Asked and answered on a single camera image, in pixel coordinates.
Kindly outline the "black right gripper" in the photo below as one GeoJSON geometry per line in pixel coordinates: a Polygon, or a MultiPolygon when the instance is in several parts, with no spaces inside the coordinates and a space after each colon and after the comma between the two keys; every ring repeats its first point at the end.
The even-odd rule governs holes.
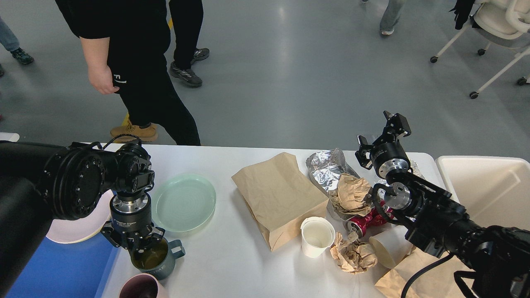
{"type": "Polygon", "coordinates": [[[379,145],[369,144],[366,137],[358,135],[359,149],[355,156],[362,168],[371,170],[374,167],[377,176],[385,179],[391,171],[409,171],[410,161],[399,141],[410,136],[412,130],[403,115],[388,110],[383,114],[387,122],[379,136],[379,145]]]}

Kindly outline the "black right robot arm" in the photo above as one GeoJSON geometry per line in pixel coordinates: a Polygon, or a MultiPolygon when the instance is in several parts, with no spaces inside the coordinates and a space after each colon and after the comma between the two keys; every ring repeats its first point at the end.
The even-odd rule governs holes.
{"type": "Polygon", "coordinates": [[[456,256],[470,269],[453,274],[466,298],[528,298],[529,232],[498,225],[483,228],[450,192],[416,176],[400,144],[401,137],[411,134],[406,117],[383,113],[387,122],[381,136],[369,144],[360,135],[355,153],[363,168],[374,168],[386,180],[373,186],[371,199],[386,221],[407,228],[407,241],[438,258],[407,281],[401,297],[422,274],[456,256]]]}

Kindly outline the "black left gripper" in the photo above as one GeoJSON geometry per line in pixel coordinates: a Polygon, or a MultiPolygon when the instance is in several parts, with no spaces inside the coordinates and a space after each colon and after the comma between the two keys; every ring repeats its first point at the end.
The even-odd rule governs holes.
{"type": "Polygon", "coordinates": [[[101,228],[101,234],[115,247],[135,250],[138,233],[139,251],[149,250],[164,238],[166,230],[153,227],[150,195],[139,195],[133,201],[123,201],[114,195],[110,202],[111,219],[101,228]]]}

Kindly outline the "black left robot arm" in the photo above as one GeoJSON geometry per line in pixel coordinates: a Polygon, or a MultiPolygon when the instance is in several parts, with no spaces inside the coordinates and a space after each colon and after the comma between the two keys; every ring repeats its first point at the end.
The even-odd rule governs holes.
{"type": "Polygon", "coordinates": [[[1,296],[5,297],[55,219],[75,221],[95,211],[102,195],[111,221],[102,234],[131,256],[161,243],[165,229],[153,224],[155,173],[151,156],[136,142],[107,151],[99,142],[68,147],[1,141],[1,296]]]}

